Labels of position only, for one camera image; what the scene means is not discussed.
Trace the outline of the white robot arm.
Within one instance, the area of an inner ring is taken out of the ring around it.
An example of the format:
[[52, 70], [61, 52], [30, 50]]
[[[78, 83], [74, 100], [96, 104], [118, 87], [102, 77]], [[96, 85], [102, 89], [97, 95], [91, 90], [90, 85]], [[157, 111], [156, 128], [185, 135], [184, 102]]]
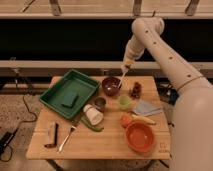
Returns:
[[170, 171], [213, 171], [213, 84], [161, 38], [164, 21], [137, 18], [132, 23], [121, 70], [126, 73], [148, 51], [176, 89]]

